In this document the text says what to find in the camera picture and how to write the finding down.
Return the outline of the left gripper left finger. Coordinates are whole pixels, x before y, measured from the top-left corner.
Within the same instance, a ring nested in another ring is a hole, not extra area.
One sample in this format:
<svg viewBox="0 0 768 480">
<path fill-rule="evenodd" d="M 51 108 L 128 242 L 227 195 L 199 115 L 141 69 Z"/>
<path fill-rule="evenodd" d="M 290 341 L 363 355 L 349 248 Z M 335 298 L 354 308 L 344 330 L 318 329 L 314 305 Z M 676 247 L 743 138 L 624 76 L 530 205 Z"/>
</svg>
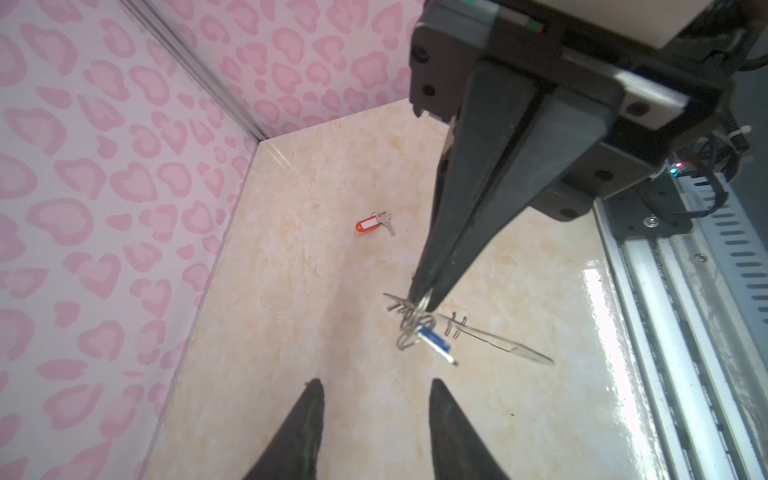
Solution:
<svg viewBox="0 0 768 480">
<path fill-rule="evenodd" d="M 246 480 L 315 480 L 324 426 L 325 392 L 312 379 L 282 422 Z"/>
</svg>

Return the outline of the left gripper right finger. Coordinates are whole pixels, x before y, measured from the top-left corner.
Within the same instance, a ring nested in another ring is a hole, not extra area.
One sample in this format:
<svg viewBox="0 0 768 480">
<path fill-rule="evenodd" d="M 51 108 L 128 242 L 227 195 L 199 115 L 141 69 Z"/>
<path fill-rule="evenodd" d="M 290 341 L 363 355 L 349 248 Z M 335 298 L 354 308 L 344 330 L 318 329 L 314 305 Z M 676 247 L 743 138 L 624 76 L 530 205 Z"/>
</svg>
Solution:
<svg viewBox="0 0 768 480">
<path fill-rule="evenodd" d="M 429 429 L 436 479 L 509 479 L 446 384 L 437 378 L 430 389 Z"/>
</svg>

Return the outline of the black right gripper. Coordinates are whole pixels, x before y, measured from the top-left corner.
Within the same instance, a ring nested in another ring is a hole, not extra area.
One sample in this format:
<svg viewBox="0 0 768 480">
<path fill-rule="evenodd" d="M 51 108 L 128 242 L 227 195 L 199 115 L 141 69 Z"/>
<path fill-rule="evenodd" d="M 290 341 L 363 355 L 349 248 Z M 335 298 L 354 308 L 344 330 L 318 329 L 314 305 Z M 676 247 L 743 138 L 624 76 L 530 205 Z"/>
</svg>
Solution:
<svg viewBox="0 0 768 480">
<path fill-rule="evenodd" d="M 408 293 L 429 311 L 527 207 L 567 221 L 651 176 L 730 86 L 704 42 L 654 50 L 535 1 L 428 2 L 410 67 L 415 112 L 452 133 Z"/>
</svg>

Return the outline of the key with blue tag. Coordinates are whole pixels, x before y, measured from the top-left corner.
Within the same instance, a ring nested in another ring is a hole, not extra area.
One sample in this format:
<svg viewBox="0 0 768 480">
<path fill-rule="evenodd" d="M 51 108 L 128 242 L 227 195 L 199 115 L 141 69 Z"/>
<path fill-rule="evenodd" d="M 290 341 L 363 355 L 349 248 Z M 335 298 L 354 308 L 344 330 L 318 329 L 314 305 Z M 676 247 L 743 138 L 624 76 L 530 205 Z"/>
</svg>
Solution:
<svg viewBox="0 0 768 480">
<path fill-rule="evenodd" d="M 404 351 L 417 343 L 427 345 L 448 364 L 453 366 L 459 365 L 453 355 L 452 345 L 439 334 L 435 333 L 431 327 L 424 324 L 419 324 L 413 328 L 402 330 L 395 345 L 399 350 Z"/>
</svg>

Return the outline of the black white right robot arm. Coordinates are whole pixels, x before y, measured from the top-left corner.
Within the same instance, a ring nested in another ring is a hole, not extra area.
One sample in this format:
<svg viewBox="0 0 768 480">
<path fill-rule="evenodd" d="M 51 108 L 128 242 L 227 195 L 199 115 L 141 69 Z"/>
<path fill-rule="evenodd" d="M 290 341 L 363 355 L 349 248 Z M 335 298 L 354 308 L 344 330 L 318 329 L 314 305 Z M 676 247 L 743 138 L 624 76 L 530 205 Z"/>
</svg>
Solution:
<svg viewBox="0 0 768 480">
<path fill-rule="evenodd" d="M 698 175 L 713 204 L 749 145 L 728 103 L 767 24 L 758 1 L 706 1 L 651 47 L 540 1 L 428 1 L 410 101 L 449 125 L 408 298 L 435 310 L 527 208 L 562 222 L 655 176 Z"/>
</svg>

